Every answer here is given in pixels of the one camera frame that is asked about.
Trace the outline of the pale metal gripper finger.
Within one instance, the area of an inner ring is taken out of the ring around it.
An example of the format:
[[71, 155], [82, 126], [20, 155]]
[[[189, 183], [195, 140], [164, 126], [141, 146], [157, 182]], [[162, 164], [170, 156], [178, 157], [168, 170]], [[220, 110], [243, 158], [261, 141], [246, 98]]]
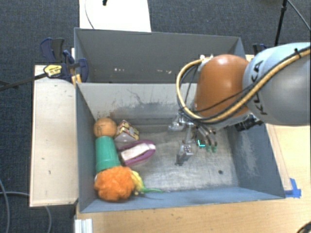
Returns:
[[191, 145], [182, 144], [180, 147], [180, 155], [181, 156], [193, 156], [194, 152]]
[[176, 166], [182, 166], [191, 157], [192, 157], [192, 154], [187, 154], [187, 153], [177, 154], [175, 165]]

